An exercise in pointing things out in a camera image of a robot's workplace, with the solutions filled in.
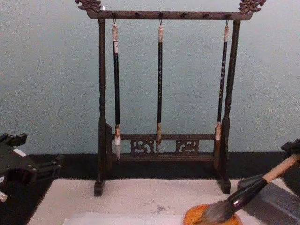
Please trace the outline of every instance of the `wooden brush handle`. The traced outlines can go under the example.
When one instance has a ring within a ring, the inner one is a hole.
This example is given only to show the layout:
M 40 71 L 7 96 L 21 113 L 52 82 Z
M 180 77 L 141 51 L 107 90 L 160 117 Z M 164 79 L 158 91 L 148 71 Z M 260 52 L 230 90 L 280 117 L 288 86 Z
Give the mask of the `wooden brush handle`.
M 264 179 L 270 183 L 272 180 L 277 178 L 283 172 L 285 172 L 288 168 L 294 165 L 298 160 L 300 160 L 300 154 L 292 154 L 289 158 L 285 161 L 277 165 L 274 169 L 264 175 Z

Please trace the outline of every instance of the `brush hair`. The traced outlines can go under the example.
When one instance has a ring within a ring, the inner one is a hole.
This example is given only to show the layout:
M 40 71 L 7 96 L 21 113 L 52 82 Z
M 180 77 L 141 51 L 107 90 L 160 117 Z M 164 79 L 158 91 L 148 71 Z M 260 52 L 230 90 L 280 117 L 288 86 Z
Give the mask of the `brush hair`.
M 228 201 L 219 201 L 211 204 L 201 216 L 201 222 L 207 224 L 222 223 L 229 220 L 235 213 L 234 205 Z

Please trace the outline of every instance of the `black device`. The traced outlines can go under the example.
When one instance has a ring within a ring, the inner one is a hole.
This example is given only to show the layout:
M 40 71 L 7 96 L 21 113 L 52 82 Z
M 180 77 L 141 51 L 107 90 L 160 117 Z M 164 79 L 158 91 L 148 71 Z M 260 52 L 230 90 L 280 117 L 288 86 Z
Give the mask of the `black device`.
M 27 134 L 15 137 L 4 133 L 0 136 L 0 188 L 11 181 L 31 184 L 38 180 L 55 178 L 62 167 L 63 155 L 54 160 L 37 164 L 17 146 L 25 144 Z M 7 199 L 7 195 L 0 191 L 0 204 Z

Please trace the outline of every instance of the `white felt mat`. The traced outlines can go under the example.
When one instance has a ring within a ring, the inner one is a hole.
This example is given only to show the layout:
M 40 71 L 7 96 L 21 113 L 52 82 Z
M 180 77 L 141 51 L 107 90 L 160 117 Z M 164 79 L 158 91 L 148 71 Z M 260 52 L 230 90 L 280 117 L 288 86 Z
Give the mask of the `white felt mat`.
M 231 193 L 238 180 L 231 180 Z M 282 180 L 273 181 L 288 190 Z M 192 206 L 226 199 L 215 180 L 125 179 L 105 182 L 94 197 L 93 180 L 53 182 L 29 225 L 180 225 Z M 244 225 L 262 225 L 243 210 Z

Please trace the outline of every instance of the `orange dish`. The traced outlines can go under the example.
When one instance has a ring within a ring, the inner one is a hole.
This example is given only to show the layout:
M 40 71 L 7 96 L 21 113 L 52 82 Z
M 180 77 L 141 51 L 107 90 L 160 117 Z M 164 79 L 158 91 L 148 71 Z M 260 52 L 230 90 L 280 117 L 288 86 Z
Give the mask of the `orange dish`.
M 198 221 L 198 219 L 204 213 L 207 207 L 208 205 L 197 205 L 190 208 L 184 216 L 183 224 L 194 225 L 194 223 Z M 243 225 L 243 223 L 240 220 L 239 216 L 234 214 L 229 220 L 218 225 Z

